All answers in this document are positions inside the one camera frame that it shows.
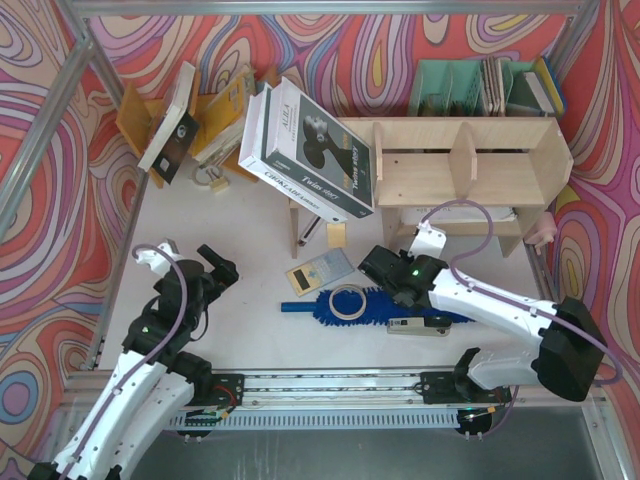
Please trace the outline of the blue microfiber duster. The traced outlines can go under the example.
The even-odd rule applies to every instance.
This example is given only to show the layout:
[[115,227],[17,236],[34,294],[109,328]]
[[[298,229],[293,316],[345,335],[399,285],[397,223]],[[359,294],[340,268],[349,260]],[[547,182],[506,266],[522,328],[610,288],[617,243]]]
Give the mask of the blue microfiber duster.
[[349,327],[360,325],[388,326],[392,318],[435,317],[448,318],[452,324],[472,322],[472,319],[453,312],[427,308],[422,310],[406,309],[397,305],[391,297],[379,287],[365,287],[363,294],[353,289],[336,293],[330,299],[332,291],[321,291],[313,301],[282,302],[282,313],[307,313],[325,326]]

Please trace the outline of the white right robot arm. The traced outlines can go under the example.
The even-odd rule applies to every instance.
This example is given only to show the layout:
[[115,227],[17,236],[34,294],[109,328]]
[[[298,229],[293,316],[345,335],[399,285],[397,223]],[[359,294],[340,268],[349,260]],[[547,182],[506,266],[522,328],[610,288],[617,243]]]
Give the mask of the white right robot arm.
[[454,369],[464,396],[497,387],[541,385],[568,401],[586,399],[606,342],[586,305],[526,298],[460,272],[441,258],[444,231],[421,222],[407,250],[377,245],[359,270],[398,306],[461,315],[516,338],[512,347],[472,347]]

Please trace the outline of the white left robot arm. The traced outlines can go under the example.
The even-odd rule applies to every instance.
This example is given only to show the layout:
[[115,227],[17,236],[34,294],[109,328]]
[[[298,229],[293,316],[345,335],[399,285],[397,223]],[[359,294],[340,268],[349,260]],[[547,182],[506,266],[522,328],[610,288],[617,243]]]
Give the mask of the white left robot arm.
[[122,352],[89,414],[31,479],[128,479],[169,421],[184,407],[213,408],[226,419],[242,404],[244,377],[216,374],[185,351],[209,306],[239,279],[236,265],[201,245],[202,262],[183,258],[171,241],[141,244],[132,255],[159,275],[155,296],[131,323]]

